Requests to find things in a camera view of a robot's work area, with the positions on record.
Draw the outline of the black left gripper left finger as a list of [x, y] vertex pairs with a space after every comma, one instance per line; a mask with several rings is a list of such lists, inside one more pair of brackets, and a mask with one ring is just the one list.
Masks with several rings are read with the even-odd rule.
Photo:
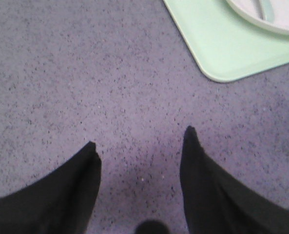
[[39, 181], [0, 198], [0, 234], [83, 234], [101, 181], [101, 159], [88, 142]]

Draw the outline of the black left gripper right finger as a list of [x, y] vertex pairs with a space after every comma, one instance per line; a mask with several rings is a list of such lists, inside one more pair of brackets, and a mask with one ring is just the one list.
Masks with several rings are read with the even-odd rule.
[[289, 209], [257, 194], [211, 159], [188, 126], [180, 184], [191, 234], [289, 234]]

